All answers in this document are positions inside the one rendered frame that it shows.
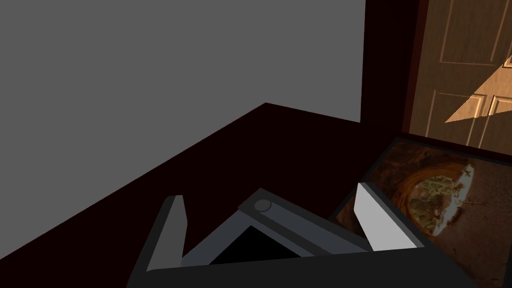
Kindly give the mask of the brown framed picture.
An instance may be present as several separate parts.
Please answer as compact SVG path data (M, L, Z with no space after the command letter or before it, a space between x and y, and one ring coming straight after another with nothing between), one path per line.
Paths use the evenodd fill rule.
M394 140L364 174L475 288L512 288L512 163Z

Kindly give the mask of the brown wooden panel door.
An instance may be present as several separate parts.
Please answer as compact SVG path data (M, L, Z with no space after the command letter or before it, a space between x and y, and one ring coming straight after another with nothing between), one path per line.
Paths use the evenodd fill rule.
M512 0L429 0L408 131L512 155Z

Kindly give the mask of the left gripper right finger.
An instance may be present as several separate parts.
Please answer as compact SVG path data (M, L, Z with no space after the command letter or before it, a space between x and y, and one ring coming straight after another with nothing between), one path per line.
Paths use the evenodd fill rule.
M423 234L372 183L357 184L353 210L373 251L426 246Z

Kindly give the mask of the grey device with black screen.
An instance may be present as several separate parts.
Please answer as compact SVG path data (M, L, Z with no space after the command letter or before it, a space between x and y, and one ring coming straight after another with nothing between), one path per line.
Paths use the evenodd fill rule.
M253 227L301 258L370 252L367 240L259 188L182 259L183 267L209 265Z

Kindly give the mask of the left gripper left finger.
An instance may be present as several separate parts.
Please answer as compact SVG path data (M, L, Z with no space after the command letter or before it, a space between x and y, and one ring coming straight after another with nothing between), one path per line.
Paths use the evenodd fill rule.
M158 211L135 270L146 273L180 267L187 226L183 195L170 195Z

